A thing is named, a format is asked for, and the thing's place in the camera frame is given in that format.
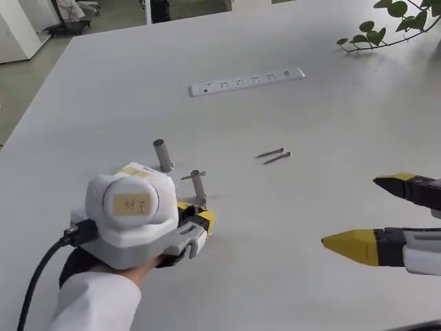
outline metal standoff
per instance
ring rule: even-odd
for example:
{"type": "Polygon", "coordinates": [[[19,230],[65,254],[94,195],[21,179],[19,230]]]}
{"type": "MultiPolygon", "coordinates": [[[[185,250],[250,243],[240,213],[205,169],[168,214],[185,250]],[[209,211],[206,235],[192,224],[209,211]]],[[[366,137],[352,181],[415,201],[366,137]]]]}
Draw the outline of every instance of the metal standoff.
{"type": "Polygon", "coordinates": [[[202,184],[201,172],[199,170],[193,170],[191,173],[194,191],[196,192],[196,198],[202,205],[207,204],[207,195],[205,194],[204,186],[202,184]]]}
{"type": "Polygon", "coordinates": [[[162,172],[170,172],[174,169],[174,165],[170,160],[168,155],[167,147],[165,147],[165,142],[162,139],[157,139],[153,142],[153,147],[158,155],[159,164],[161,166],[162,172]]]}
{"type": "Polygon", "coordinates": [[[267,164],[270,164],[270,163],[276,162],[276,161],[278,161],[278,160],[280,160],[280,159],[284,159],[285,157],[290,157],[290,156],[291,156],[291,152],[284,153],[284,154],[282,154],[282,155],[279,155],[278,157],[275,157],[274,159],[271,159],[271,160],[266,161],[264,164],[267,165],[267,164]]]}
{"type": "Polygon", "coordinates": [[[266,153],[263,153],[263,154],[261,154],[261,155],[258,155],[258,156],[256,157],[256,159],[261,159],[261,158],[263,158],[263,157],[269,157],[270,155],[283,153],[284,151],[285,151],[284,148],[279,148],[278,150],[272,150],[271,152],[266,152],[266,153]]]}

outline white sleeve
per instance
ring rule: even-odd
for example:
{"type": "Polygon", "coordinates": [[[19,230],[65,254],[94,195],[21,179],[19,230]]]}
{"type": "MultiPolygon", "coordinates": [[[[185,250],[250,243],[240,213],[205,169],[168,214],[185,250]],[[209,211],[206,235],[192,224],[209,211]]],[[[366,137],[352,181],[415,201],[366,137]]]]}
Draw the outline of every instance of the white sleeve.
{"type": "Polygon", "coordinates": [[[129,331],[141,291],[117,274],[84,272],[61,288],[49,331],[129,331]]]}

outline power outlet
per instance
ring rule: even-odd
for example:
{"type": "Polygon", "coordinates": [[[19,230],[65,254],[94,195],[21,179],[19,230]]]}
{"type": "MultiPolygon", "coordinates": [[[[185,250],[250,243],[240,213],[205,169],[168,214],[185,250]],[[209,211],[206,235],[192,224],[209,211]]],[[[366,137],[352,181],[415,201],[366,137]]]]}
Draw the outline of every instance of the power outlet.
{"type": "Polygon", "coordinates": [[[251,74],[232,79],[221,79],[217,81],[209,81],[207,83],[193,84],[190,87],[190,94],[192,97],[199,97],[206,94],[240,90],[242,88],[252,88],[282,81],[295,81],[302,78],[305,78],[305,74],[300,68],[290,68],[273,72],[251,74]]]}

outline handwritten label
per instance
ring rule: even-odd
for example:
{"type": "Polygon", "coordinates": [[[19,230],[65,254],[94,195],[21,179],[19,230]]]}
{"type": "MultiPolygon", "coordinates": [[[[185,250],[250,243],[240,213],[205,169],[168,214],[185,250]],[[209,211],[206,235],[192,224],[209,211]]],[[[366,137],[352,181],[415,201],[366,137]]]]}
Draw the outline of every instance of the handwritten label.
{"type": "Polygon", "coordinates": [[[140,178],[145,178],[149,175],[149,173],[145,170],[139,170],[132,167],[124,168],[120,172],[124,172],[125,174],[129,174],[130,176],[138,176],[140,178]]]}
{"type": "Polygon", "coordinates": [[[114,216],[143,216],[150,213],[150,194],[116,194],[113,196],[114,216]]]}

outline table surface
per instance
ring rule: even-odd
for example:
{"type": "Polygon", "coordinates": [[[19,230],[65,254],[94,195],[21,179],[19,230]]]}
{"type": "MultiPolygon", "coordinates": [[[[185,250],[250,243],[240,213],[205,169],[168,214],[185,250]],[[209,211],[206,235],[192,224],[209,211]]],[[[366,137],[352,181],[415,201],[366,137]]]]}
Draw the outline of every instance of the table surface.
{"type": "MultiPolygon", "coordinates": [[[[440,226],[371,180],[441,175],[441,31],[341,52],[336,39],[366,19],[397,26],[372,4],[299,0],[74,38],[0,153],[0,329],[15,329],[31,274],[88,181],[130,161],[157,166],[158,138],[174,179],[207,171],[218,221],[197,259],[146,278],[133,331],[363,331],[440,318],[440,277],[358,265],[320,242],[354,228],[440,226]],[[306,78],[188,94],[293,66],[306,78]],[[292,157],[254,158],[279,147],[292,157]]],[[[193,195],[191,181],[176,184],[193,195]]],[[[50,320],[68,253],[43,273],[28,330],[50,320]]]]}

